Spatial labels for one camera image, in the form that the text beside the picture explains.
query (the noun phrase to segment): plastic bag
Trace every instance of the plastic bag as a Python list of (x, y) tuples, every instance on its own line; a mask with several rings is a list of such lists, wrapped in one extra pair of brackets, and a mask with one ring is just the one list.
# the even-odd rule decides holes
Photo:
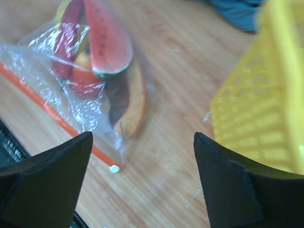
[(1, 45), (0, 61), (0, 73), (73, 137), (92, 131), (93, 153), (119, 170), (155, 86), (144, 55), (103, 0), (62, 2), (52, 21), (16, 46)]

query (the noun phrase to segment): orange strip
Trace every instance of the orange strip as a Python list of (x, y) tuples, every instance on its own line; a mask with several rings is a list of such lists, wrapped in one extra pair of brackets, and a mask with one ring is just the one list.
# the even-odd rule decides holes
[[(26, 96), (28, 96), (33, 102), (35, 102), (40, 108), (42, 108), (42, 110), (44, 110), (50, 117), (52, 117), (53, 120), (55, 120), (59, 124), (59, 126), (61, 126), (72, 137), (76, 137), (78, 135), (77, 131), (71, 125), (69, 125), (46, 100), (44, 100), (26, 82), (20, 79), (1, 61), (0, 74), (6, 77), (12, 84), (14, 84), (19, 90), (21, 90)], [(103, 153), (96, 146), (93, 146), (92, 153), (110, 167), (112, 165), (117, 165), (121, 167), (120, 164), (116, 163), (113, 159)]]

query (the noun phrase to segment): wooden surface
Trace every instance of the wooden surface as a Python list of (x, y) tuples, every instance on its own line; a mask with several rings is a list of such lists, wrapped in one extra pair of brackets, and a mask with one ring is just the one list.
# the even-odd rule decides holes
[[(50, 20), (59, 2), (0, 0), (1, 41), (17, 42)], [(212, 135), (202, 121), (209, 102), (254, 35), (201, 2), (113, 0), (111, 6), (146, 53), (158, 100), (123, 172), (111, 174), (92, 156), (77, 211), (90, 228), (208, 228), (193, 136)], [(70, 138), (2, 77), (0, 116), (32, 154)]]

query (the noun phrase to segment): toy eggplant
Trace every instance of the toy eggplant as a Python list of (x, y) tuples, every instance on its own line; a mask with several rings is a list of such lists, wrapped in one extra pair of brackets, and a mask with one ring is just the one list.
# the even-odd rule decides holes
[(30, 157), (0, 121), (0, 227), (88, 228), (74, 210), (92, 146), (85, 132)]
[(303, 228), (304, 176), (233, 152), (202, 133), (194, 151), (212, 228)]

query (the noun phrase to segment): yellow basket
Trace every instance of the yellow basket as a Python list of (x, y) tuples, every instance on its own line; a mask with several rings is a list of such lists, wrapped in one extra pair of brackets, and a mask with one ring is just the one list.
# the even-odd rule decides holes
[(259, 34), (211, 103), (215, 140), (304, 174), (304, 0), (268, 0)]

